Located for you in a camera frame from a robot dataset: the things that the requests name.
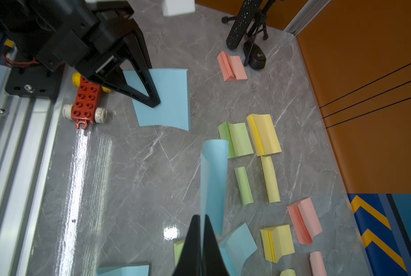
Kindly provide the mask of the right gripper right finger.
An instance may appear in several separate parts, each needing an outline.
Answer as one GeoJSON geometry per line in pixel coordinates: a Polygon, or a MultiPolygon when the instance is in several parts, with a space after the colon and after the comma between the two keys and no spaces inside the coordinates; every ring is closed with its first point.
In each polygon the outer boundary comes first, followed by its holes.
{"type": "Polygon", "coordinates": [[[208,215],[205,215],[203,235],[203,275],[229,276],[208,215]]]}

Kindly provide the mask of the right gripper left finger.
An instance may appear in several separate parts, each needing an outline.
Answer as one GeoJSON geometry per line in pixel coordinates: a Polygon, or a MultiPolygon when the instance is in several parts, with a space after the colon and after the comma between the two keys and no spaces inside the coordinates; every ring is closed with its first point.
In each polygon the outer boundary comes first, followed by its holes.
{"type": "Polygon", "coordinates": [[[201,230],[200,216],[194,215],[185,238],[180,259],[173,276],[201,275],[201,230]]]}

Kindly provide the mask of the torn large yellow page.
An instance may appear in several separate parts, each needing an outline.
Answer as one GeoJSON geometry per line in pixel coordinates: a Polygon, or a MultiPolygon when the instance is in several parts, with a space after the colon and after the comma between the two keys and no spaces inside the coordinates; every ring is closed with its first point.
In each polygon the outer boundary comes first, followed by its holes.
{"type": "Polygon", "coordinates": [[[277,178],[274,170],[272,158],[270,156],[261,157],[262,169],[265,179],[266,192],[269,203],[280,202],[280,193],[277,178]]]}

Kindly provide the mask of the light blue memo pad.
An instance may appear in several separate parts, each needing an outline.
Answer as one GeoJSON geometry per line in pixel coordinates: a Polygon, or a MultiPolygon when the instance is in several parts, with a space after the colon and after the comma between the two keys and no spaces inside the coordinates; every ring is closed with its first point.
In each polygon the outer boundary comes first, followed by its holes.
{"type": "Polygon", "coordinates": [[[151,69],[161,103],[151,108],[137,100],[133,105],[141,127],[167,126],[185,131],[191,129],[187,69],[151,69]]]}

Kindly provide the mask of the small yellow memo pad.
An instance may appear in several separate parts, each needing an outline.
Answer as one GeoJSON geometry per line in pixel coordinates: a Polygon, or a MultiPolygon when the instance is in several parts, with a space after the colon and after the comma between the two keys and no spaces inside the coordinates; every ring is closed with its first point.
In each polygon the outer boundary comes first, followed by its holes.
{"type": "Polygon", "coordinates": [[[278,263],[286,255],[295,253],[290,225],[278,225],[260,229],[265,259],[278,263]]]}

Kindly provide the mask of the torn small green page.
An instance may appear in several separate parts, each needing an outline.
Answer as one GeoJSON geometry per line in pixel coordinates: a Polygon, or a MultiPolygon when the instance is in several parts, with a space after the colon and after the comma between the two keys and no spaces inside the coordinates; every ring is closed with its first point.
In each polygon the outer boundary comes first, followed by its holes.
{"type": "Polygon", "coordinates": [[[239,191],[241,194],[242,204],[245,207],[254,202],[249,179],[245,167],[237,167],[234,169],[239,191]]]}

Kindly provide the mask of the large green memo pad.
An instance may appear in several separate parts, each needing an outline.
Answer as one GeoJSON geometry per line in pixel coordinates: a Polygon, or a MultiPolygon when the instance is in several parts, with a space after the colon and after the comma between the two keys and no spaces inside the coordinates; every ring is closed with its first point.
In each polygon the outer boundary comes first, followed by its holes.
{"type": "Polygon", "coordinates": [[[173,242],[173,252],[174,252],[174,266],[177,267],[180,260],[182,250],[184,247],[185,239],[177,239],[173,242]]]}

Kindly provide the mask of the blue curved memo pad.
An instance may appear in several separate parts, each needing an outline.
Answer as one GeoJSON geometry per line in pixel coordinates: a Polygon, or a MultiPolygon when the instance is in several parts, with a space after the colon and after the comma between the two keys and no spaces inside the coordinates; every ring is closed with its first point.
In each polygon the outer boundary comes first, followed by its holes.
{"type": "Polygon", "coordinates": [[[219,243],[219,250],[228,274],[239,276],[245,262],[258,247],[247,224],[243,223],[219,243]]]}

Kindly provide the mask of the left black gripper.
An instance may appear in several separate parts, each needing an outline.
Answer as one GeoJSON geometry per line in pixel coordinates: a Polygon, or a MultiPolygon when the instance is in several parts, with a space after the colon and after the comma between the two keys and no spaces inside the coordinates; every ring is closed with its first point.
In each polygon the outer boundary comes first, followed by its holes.
{"type": "Polygon", "coordinates": [[[89,81],[154,108],[161,100],[133,14],[127,1],[0,1],[0,32],[51,71],[66,63],[89,81]],[[121,69],[125,61],[145,93],[128,86],[121,69]]]}

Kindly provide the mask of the pink memo pad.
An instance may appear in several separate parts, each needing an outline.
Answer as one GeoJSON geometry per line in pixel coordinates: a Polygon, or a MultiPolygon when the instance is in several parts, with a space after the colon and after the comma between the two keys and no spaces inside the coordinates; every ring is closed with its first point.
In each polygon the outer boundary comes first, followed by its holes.
{"type": "Polygon", "coordinates": [[[310,245],[315,236],[323,232],[319,217],[310,197],[287,206],[300,244],[310,245]]]}
{"type": "Polygon", "coordinates": [[[247,75],[239,56],[229,56],[225,51],[218,55],[218,63],[224,81],[246,81],[247,75]]]}

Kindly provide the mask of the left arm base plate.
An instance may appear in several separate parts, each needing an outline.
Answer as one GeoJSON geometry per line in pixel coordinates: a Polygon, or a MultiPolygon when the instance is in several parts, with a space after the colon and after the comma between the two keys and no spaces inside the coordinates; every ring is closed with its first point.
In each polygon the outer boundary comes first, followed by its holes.
{"type": "Polygon", "coordinates": [[[57,99],[65,65],[50,71],[44,65],[11,70],[5,91],[10,95],[30,98],[57,99]]]}

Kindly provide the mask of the small green memo pad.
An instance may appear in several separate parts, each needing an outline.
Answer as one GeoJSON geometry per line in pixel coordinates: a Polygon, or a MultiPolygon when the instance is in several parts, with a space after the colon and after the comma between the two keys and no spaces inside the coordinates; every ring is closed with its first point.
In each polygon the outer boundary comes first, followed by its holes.
{"type": "Polygon", "coordinates": [[[230,159],[254,154],[245,123],[225,122],[218,126],[218,132],[221,140],[227,140],[229,143],[228,157],[230,159]]]}

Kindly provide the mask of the large yellow memo pad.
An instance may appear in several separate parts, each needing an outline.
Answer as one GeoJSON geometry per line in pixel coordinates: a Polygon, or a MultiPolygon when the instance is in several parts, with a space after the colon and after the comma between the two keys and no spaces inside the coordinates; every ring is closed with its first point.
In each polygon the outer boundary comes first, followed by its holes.
{"type": "Polygon", "coordinates": [[[248,115],[246,117],[257,156],[282,152],[271,115],[248,115]]]}

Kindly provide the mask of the torn pink page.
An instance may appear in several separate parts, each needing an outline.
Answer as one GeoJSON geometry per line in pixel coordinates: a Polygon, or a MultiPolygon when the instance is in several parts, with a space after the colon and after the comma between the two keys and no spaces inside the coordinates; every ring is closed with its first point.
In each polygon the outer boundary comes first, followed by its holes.
{"type": "Polygon", "coordinates": [[[322,253],[320,251],[314,251],[310,254],[310,264],[313,276],[327,276],[322,253]]]}

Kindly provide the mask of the aluminium front rail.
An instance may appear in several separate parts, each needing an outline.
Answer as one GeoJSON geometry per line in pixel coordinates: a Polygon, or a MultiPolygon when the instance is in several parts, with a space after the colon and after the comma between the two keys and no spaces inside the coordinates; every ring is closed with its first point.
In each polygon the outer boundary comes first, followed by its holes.
{"type": "Polygon", "coordinates": [[[10,95],[0,34],[0,276],[23,276],[42,204],[69,70],[55,101],[10,95]]]}

